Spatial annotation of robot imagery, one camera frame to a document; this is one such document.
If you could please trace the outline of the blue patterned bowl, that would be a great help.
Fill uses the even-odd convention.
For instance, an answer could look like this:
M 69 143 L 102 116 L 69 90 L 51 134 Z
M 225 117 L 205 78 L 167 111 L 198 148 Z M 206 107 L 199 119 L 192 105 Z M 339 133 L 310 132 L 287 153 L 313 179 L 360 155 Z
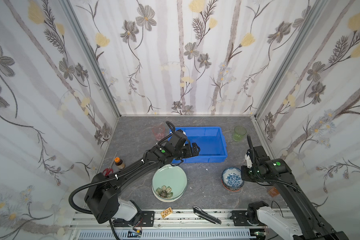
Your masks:
M 243 186 L 244 181 L 241 178 L 241 170 L 235 167 L 225 169 L 222 172 L 222 183 L 231 187 Z

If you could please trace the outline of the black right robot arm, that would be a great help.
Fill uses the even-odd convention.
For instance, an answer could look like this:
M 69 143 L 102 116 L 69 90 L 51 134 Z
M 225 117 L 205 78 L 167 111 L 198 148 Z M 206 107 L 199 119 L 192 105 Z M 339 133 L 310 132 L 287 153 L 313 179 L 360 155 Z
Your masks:
M 348 239 L 344 232 L 336 231 L 317 211 L 284 160 L 272 160 L 262 146 L 253 146 L 250 136 L 247 141 L 249 149 L 245 157 L 247 163 L 241 167 L 242 180 L 275 187 L 297 221 L 294 225 L 275 213 L 268 204 L 258 201 L 248 205 L 246 216 L 250 224 L 264 224 L 284 240 Z

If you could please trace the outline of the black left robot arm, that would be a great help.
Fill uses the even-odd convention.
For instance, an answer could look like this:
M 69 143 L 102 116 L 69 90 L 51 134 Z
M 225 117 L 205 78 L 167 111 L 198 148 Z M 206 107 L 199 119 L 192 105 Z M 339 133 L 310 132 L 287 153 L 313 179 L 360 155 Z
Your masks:
M 122 191 L 144 175 L 159 170 L 173 160 L 183 162 L 184 159 L 196 157 L 201 150 L 184 131 L 177 130 L 171 122 L 166 124 L 171 130 L 169 135 L 144 151 L 139 160 L 125 169 L 107 176 L 99 173 L 91 183 L 73 190 L 68 198 L 70 206 L 77 212 L 94 216 L 99 224 L 124 222 L 129 226 L 138 225 L 143 212 L 134 201 L 120 199 Z

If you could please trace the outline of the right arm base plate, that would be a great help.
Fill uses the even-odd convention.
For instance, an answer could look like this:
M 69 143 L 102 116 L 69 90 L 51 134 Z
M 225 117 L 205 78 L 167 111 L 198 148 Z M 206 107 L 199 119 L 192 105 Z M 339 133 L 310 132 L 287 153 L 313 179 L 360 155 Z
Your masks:
M 232 211 L 230 220 L 233 221 L 235 227 L 258 226 L 259 223 L 255 218 L 253 211 Z

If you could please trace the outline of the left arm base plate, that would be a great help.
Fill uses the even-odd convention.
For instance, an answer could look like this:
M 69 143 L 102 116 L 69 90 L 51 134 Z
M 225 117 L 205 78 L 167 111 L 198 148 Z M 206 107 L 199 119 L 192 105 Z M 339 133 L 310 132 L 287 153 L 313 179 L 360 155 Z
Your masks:
M 121 227 L 153 227 L 155 220 L 154 211 L 140 211 L 130 221 L 114 219 L 112 224 L 116 228 Z

